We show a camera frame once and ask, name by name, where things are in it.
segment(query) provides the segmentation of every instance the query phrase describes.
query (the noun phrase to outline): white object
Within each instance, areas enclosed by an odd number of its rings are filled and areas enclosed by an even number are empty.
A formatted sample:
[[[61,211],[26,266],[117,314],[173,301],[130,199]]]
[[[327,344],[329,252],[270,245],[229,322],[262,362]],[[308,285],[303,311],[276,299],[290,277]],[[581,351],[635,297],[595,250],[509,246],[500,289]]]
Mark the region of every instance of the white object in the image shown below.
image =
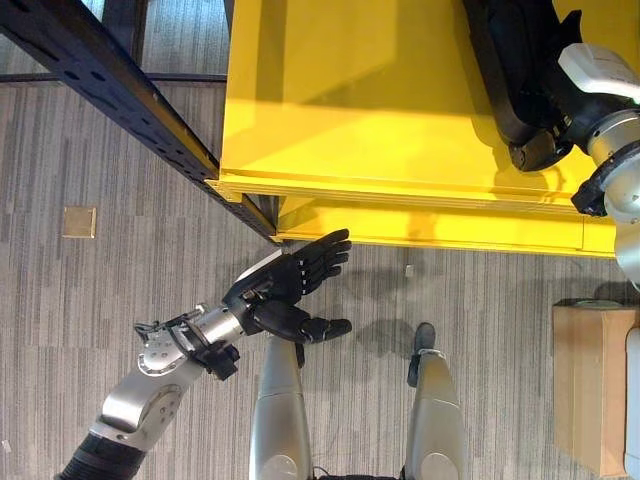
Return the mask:
[[[607,48],[572,43],[562,50],[558,63],[583,92],[620,95],[640,103],[640,77]]]
[[[627,441],[624,469],[640,479],[640,328],[627,336]]]

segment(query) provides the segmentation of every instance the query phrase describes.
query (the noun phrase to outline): small beige tile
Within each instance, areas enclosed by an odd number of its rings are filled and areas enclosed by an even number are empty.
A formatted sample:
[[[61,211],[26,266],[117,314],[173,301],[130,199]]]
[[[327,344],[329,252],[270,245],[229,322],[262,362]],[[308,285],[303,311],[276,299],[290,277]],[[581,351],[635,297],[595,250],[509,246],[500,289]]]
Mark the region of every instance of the small beige tile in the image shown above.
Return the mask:
[[[64,238],[95,238],[96,208],[64,207],[62,236]]]

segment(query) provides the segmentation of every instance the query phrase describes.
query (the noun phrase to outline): metal beam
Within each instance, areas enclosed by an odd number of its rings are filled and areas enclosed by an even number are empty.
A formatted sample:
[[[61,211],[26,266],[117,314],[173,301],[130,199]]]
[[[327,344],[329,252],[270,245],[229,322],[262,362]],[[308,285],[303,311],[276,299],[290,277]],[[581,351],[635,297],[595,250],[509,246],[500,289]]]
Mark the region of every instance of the metal beam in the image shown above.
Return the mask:
[[[205,183],[218,179],[218,160],[80,0],[0,0],[0,31],[260,235],[275,235],[246,195],[230,203]]]

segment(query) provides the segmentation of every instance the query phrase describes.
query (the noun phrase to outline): yellow panel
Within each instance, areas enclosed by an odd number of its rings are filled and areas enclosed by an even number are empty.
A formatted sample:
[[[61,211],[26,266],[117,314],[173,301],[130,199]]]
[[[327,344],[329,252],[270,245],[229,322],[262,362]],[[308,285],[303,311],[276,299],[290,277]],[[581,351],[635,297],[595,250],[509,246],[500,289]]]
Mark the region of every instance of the yellow panel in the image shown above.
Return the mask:
[[[559,0],[636,69],[636,0]],[[237,2],[220,181],[230,191],[571,213],[576,151],[509,161],[461,0]]]
[[[612,252],[616,227],[611,218],[589,218],[584,224],[584,248],[593,252]]]
[[[356,242],[418,247],[613,257],[613,225],[597,225],[587,241],[578,215],[507,215],[479,211],[288,197],[281,202],[278,238],[315,239],[348,227]]]

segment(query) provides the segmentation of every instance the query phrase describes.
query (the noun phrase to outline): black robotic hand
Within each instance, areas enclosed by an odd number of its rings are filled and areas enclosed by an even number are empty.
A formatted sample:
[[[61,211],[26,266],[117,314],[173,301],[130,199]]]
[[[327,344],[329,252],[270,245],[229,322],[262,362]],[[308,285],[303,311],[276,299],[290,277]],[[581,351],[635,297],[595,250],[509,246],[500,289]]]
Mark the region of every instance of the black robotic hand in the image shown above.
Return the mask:
[[[338,230],[283,254],[233,284],[222,302],[247,335],[266,330],[295,343],[331,340],[351,331],[349,320],[311,317],[294,305],[324,280],[342,271],[349,259],[349,230]]]

